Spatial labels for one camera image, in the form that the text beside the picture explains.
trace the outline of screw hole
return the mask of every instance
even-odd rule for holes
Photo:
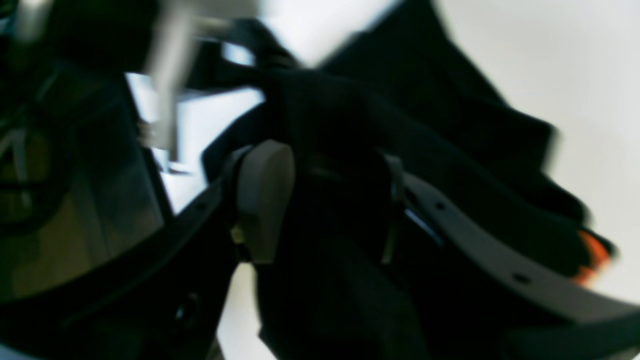
[[[519,282],[520,284],[530,284],[531,283],[531,279],[527,276],[524,276],[522,274],[513,274],[513,279],[517,282]]]

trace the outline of black plastic part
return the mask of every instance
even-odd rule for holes
[[[218,181],[120,258],[51,291],[0,304],[0,341],[50,359],[201,360],[237,265],[220,195]],[[198,316],[181,331],[176,311],[191,293],[199,298]]]

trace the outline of orange fabric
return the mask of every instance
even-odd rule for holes
[[[597,271],[605,267],[611,260],[607,249],[600,243],[593,235],[586,231],[578,231],[580,238],[587,247],[589,256],[591,258],[590,266],[580,266],[578,274],[573,277],[573,280],[580,285],[589,286],[593,279],[597,275]]]

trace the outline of black garment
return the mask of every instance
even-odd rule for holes
[[[324,192],[297,174],[276,263],[258,268],[260,335],[279,359],[495,358],[502,326],[553,321],[510,308],[516,300],[502,293],[466,304],[465,295],[500,292],[473,266],[443,263],[430,274],[409,254],[398,275],[372,256],[386,235],[386,208],[375,201],[387,190],[374,151],[384,149],[527,257],[567,277],[590,265],[578,234],[584,206],[541,171],[552,126],[502,100],[448,41],[428,0],[405,1],[322,71],[269,70],[259,83],[267,104],[208,152],[256,142],[248,134],[260,124],[263,136],[292,145],[299,169],[324,154],[359,173],[361,186]],[[463,341],[447,339],[456,332]]]

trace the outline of black fabric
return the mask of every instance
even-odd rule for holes
[[[214,177],[220,154],[266,133],[293,148],[296,189],[278,257],[257,269],[260,336],[277,358],[493,359],[508,327],[561,321],[417,240],[397,259],[408,259],[401,274],[376,257],[388,208],[364,194],[388,191],[374,161],[383,149],[527,257],[567,277],[590,265],[583,204],[542,171],[553,127],[506,104],[448,41],[428,0],[406,0],[322,71],[263,70],[266,104],[203,159]],[[318,154],[359,174],[348,191],[311,180]]]

